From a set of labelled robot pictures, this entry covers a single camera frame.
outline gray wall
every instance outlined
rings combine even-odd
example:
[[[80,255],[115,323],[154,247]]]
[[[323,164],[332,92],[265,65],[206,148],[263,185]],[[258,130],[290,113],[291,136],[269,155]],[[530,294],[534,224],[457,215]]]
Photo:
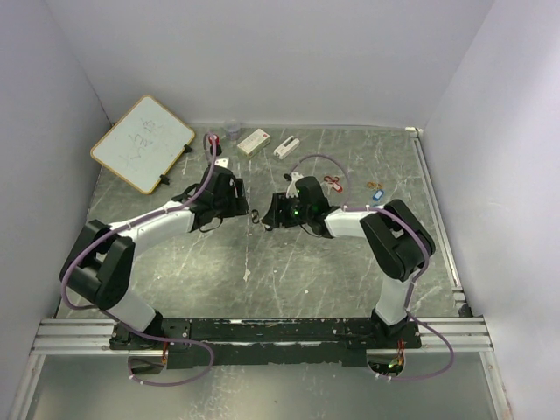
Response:
[[[518,419],[558,418],[560,4],[498,1],[425,131],[453,251]]]
[[[47,0],[111,120],[424,126],[492,0]]]
[[[84,221],[108,127],[46,4],[0,1],[0,418]]]

